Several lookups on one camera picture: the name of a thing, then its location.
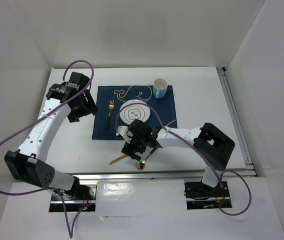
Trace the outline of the gold knife green handle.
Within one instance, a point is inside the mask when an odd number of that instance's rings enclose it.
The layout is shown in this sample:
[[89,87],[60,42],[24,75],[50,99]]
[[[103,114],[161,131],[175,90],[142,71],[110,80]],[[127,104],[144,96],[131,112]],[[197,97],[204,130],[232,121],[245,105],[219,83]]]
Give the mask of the gold knife green handle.
[[127,155],[124,154],[124,155],[122,155],[122,156],[112,160],[111,162],[109,162],[109,165],[112,165],[112,164],[114,164],[114,163],[116,163],[116,162],[118,162],[118,161],[120,161],[120,160],[122,160],[122,159],[124,159],[126,157],[127,157]]

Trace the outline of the white plate green rim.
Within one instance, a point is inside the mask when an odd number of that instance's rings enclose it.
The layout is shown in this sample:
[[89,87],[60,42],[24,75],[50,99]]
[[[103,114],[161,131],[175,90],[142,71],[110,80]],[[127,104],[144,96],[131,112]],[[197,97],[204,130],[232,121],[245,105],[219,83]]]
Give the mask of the white plate green rim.
[[151,110],[148,106],[143,105],[144,101],[132,99],[124,102],[120,107],[120,119],[126,125],[131,124],[134,120],[147,122],[151,116]]

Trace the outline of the gold fork green handle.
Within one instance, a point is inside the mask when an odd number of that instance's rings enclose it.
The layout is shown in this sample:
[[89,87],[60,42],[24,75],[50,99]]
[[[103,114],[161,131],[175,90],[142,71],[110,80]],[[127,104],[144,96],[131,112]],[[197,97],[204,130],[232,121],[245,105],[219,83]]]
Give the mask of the gold fork green handle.
[[111,113],[112,113],[112,110],[114,108],[114,103],[115,103],[115,101],[112,100],[112,99],[109,101],[109,113],[108,113],[108,117],[107,117],[107,121],[106,121],[105,130],[109,129]]

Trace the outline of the gold spoon green handle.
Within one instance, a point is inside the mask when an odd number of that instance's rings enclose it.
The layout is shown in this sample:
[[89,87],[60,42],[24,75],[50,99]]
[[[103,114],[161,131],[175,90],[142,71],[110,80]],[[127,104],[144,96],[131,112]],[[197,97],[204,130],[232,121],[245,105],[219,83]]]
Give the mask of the gold spoon green handle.
[[149,153],[149,155],[145,158],[145,160],[136,162],[136,168],[137,168],[137,170],[140,170],[140,171],[141,171],[141,170],[143,170],[143,169],[145,168],[146,160],[147,160],[148,158],[150,158],[151,155],[152,155],[157,149],[158,149],[158,148],[155,147],[155,148]]

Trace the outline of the blue whale placemat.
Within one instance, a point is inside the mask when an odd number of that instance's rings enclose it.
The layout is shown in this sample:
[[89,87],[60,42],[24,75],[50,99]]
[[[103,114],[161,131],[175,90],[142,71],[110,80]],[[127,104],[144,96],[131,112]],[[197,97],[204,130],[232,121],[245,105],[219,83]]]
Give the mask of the blue whale placemat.
[[119,126],[129,125],[133,120],[141,120],[151,128],[159,121],[147,106],[134,104],[145,102],[158,113],[162,123],[170,128],[177,128],[177,116],[173,87],[168,86],[163,98],[156,99],[151,85],[111,85],[99,86],[95,115],[93,140],[119,140],[115,133],[115,122]]

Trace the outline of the light blue mug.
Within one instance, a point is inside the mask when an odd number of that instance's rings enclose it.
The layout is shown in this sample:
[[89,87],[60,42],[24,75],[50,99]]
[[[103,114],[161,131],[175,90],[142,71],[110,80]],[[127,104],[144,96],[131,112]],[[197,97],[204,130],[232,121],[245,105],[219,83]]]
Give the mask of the light blue mug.
[[156,99],[162,99],[167,92],[168,83],[162,78],[158,78],[153,83],[153,94]]

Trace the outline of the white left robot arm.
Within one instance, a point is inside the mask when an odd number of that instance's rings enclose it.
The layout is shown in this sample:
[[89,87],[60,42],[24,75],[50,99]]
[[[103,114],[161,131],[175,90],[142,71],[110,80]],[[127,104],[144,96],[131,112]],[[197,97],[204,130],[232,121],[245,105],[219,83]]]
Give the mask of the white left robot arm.
[[78,177],[56,170],[46,163],[46,159],[64,119],[74,123],[81,117],[97,113],[96,104],[86,87],[89,80],[87,76],[73,72],[69,81],[55,83],[49,88],[40,115],[43,120],[35,124],[16,151],[8,151],[4,157],[14,179],[42,189],[59,189],[70,200],[88,191]]

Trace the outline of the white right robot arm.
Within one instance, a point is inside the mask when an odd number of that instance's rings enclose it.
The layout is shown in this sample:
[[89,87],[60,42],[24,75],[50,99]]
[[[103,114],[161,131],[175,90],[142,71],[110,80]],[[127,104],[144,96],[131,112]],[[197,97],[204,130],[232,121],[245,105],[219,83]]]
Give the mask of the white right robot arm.
[[151,128],[136,119],[129,126],[118,126],[116,135],[125,140],[122,153],[137,161],[141,160],[137,153],[143,154],[146,148],[179,147],[194,150],[206,163],[200,184],[205,196],[213,195],[217,185],[222,185],[222,175],[235,148],[234,141],[211,123],[198,128]]

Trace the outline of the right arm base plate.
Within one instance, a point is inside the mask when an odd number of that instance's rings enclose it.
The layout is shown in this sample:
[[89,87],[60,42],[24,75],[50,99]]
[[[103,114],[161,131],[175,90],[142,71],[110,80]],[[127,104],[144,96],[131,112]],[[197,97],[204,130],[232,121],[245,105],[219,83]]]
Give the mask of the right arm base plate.
[[223,181],[223,187],[219,184],[215,188],[204,185],[202,182],[185,182],[184,196],[188,210],[232,208],[228,184]]

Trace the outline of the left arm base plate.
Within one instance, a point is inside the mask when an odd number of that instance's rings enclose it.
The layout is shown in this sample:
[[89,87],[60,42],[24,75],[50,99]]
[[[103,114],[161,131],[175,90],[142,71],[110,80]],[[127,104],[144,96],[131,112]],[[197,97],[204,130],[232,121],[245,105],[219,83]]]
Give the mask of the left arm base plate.
[[83,208],[83,212],[94,212],[96,210],[96,193],[97,183],[87,182],[83,183],[85,187],[75,196],[66,194],[61,190],[62,197],[56,192],[51,195],[49,212],[50,213],[61,213],[64,211],[62,199],[65,202],[67,212],[75,213]]

